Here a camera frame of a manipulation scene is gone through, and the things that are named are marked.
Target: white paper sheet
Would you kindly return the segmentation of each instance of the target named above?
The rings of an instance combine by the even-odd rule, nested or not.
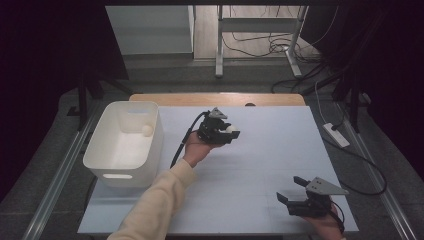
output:
[[[169,169],[197,115],[213,107],[160,107],[165,138],[159,171]],[[228,116],[225,121],[241,131],[240,136],[231,144],[214,149],[196,166],[198,180],[188,189],[169,233],[313,232],[303,219],[290,216],[276,198],[279,192],[289,200],[306,199],[305,189],[293,182],[293,176],[305,180],[319,176],[340,186],[309,107],[219,109]],[[116,231],[144,190],[110,188],[98,181],[78,232]],[[343,209],[346,231],[358,231],[346,198],[332,199]]]

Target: power strip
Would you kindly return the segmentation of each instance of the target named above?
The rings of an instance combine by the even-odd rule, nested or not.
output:
[[[330,135],[334,141],[337,142],[337,144],[339,144],[340,147],[344,148],[346,146],[349,146],[350,143],[346,140],[346,138],[343,137],[343,135],[339,132],[339,130],[333,130],[331,129],[331,127],[333,126],[333,124],[331,123],[327,123],[324,124],[323,127],[325,129],[325,131],[327,131],[328,135]]]

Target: wooden table edge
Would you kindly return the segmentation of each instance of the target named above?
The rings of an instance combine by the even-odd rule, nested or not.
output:
[[[152,101],[159,106],[306,106],[295,93],[149,93],[134,94],[130,101]]]

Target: metal rack leg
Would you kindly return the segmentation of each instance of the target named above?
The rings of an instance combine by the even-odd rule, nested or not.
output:
[[[222,45],[222,5],[218,6],[218,44],[216,48],[215,77],[224,75],[224,49]]]
[[[299,38],[300,30],[302,29],[303,21],[305,20],[306,6],[300,6],[300,15],[297,17],[296,26],[292,35],[290,46],[285,51],[287,60],[290,63],[290,67],[295,77],[302,77],[299,65],[297,64],[296,58],[294,57],[294,50],[296,48],[297,39]]]

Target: dark curtain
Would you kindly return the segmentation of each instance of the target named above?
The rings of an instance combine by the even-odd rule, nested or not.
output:
[[[95,1],[0,4],[3,199],[50,129],[63,93],[76,88],[84,77],[90,93],[101,97],[98,81],[102,78],[97,73],[119,79],[128,76],[103,5]]]
[[[365,54],[369,114],[424,179],[423,3],[396,1]]]

